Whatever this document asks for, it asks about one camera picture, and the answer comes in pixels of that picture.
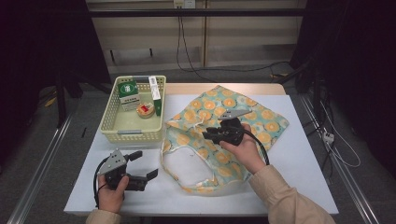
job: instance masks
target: white table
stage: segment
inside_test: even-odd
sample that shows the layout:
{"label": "white table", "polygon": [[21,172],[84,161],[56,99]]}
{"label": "white table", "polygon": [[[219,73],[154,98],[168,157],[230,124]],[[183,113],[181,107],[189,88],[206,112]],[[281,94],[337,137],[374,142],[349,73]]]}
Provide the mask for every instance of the white table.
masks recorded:
{"label": "white table", "polygon": [[[196,96],[197,94],[166,95],[164,120],[172,118]],[[322,206],[330,214],[337,214],[337,207],[289,96],[249,95],[249,97],[280,113],[290,122],[290,126],[268,152],[271,164],[292,187],[297,188],[300,193]],[[97,132],[64,209],[66,213],[87,216],[94,209],[92,192],[94,171],[99,162],[117,147],[119,146],[110,144],[104,135]],[[268,212],[263,202],[247,182],[235,183],[219,191],[217,195],[202,196],[186,193],[163,170],[160,164],[161,146],[154,144],[144,147],[154,149],[143,149],[143,157],[129,162],[127,172],[132,175],[145,175],[158,168],[159,174],[148,182],[145,191],[125,192],[125,201],[120,211],[122,215],[141,217],[267,216]],[[124,155],[132,153],[136,148],[141,147],[120,147]]]}

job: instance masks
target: metal rail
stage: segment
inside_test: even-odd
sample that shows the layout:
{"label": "metal rail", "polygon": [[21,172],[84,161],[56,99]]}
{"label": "metal rail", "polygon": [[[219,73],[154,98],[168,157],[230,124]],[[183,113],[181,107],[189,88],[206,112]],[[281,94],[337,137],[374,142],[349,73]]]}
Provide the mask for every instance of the metal rail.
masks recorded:
{"label": "metal rail", "polygon": [[[315,128],[318,130],[318,135],[319,135],[319,138],[321,139],[322,132],[318,128],[319,127],[318,121],[315,118],[315,113],[312,111],[312,109],[313,109],[312,103],[309,101],[309,99],[305,99],[302,95],[300,96],[300,99],[304,105],[304,108],[305,108],[309,118],[311,118],[312,122],[314,123]],[[343,180],[344,185],[346,186],[346,189],[352,198],[352,201],[355,203],[357,209],[361,213],[361,217],[363,218],[364,223],[379,224],[380,221],[376,217],[373,207],[370,205],[370,202],[364,195],[363,191],[361,190],[361,187],[359,186],[358,182],[353,177],[352,173],[350,173],[348,167],[345,164],[343,164],[342,162],[340,162],[335,157],[335,155],[329,151],[328,148],[326,148],[326,150],[328,150],[328,153],[330,153],[330,158],[332,160],[332,163],[333,163],[334,167],[337,169],[338,174],[341,176],[341,179]],[[338,152],[338,150],[336,148],[333,151],[335,153],[337,153],[339,157],[341,157],[340,153]]]}
{"label": "metal rail", "polygon": [[35,170],[35,174],[32,176],[28,186],[23,192],[20,200],[18,201],[14,211],[12,212],[7,224],[22,224],[24,223],[30,208],[35,201],[35,197],[40,190],[41,184],[44,181],[44,178],[52,165],[52,161],[56,156],[56,152],[60,147],[62,140],[64,139],[64,135],[67,132],[67,129],[70,125],[71,119],[75,114],[78,107],[78,103],[74,106],[71,106],[70,113],[66,117],[64,124],[56,129],[55,134],[52,137],[51,142],[45,152],[43,158],[41,159],[38,168]]}
{"label": "metal rail", "polygon": [[166,9],[91,9],[90,11],[43,9],[39,14],[51,17],[302,17],[323,16],[335,7],[306,8],[166,8]]}

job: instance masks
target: green label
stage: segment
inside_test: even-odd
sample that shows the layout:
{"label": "green label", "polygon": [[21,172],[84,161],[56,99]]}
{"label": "green label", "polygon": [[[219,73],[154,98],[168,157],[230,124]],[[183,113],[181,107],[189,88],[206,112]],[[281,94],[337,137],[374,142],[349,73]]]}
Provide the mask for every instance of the green label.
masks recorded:
{"label": "green label", "polygon": [[138,94],[135,81],[129,81],[119,84],[120,97]]}

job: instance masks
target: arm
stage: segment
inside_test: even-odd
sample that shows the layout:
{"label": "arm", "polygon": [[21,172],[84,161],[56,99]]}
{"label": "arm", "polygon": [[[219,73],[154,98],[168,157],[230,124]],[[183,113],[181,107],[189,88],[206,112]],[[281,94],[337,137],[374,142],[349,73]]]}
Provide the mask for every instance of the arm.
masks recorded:
{"label": "arm", "polygon": [[119,183],[116,190],[110,189],[106,184],[103,175],[98,176],[98,186],[103,186],[99,189],[99,209],[93,210],[86,220],[86,224],[118,224],[121,216],[118,212],[121,209],[123,201],[123,192],[128,186],[129,178],[125,176]]}
{"label": "arm", "polygon": [[[242,125],[250,131],[249,125]],[[267,206],[270,223],[334,223],[323,208],[289,187],[274,166],[265,164],[250,136],[244,134],[237,147],[223,141],[220,145],[254,174],[249,183]]]}

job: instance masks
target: yellow flower pattern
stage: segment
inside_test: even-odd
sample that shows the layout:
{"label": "yellow flower pattern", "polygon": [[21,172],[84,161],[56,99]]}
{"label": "yellow flower pattern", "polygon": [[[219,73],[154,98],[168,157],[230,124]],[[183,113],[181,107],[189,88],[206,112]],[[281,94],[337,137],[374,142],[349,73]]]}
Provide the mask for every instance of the yellow flower pattern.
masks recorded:
{"label": "yellow flower pattern", "polygon": [[213,144],[212,141],[205,140],[202,135],[207,127],[219,127],[218,117],[230,108],[252,110],[251,113],[240,117],[241,122],[251,126],[252,133],[262,142],[266,150],[270,149],[289,126],[285,118],[238,92],[221,86],[204,92],[191,101],[183,111],[165,122],[163,155],[172,153],[180,147],[190,147],[213,172],[212,179],[198,182],[193,186],[183,186],[178,177],[173,175],[163,163],[165,172],[186,192],[210,193],[221,189],[231,181],[244,181],[248,178],[247,169],[239,164],[233,154]]}

